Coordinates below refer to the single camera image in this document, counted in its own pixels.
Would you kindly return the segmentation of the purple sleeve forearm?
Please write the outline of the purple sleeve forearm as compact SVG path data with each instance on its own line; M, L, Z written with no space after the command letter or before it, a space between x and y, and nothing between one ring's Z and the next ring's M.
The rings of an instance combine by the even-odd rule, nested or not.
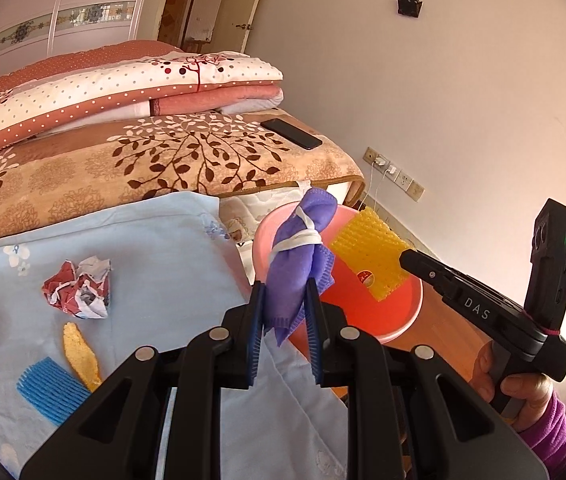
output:
M566 411L555 392L545 413L520 437L544 463L551 479L566 469Z

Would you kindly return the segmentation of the right hand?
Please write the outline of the right hand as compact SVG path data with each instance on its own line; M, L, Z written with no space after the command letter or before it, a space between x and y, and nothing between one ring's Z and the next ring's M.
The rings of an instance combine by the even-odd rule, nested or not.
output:
M494 365L492 344L489 342L477 353L470 386L486 402L495 396L495 384L489 375ZM530 429L545 414L553 395L553 383L543 374L514 374L504 378L500 391L512 399L523 400L518 414L510 419L510 425L517 432Z

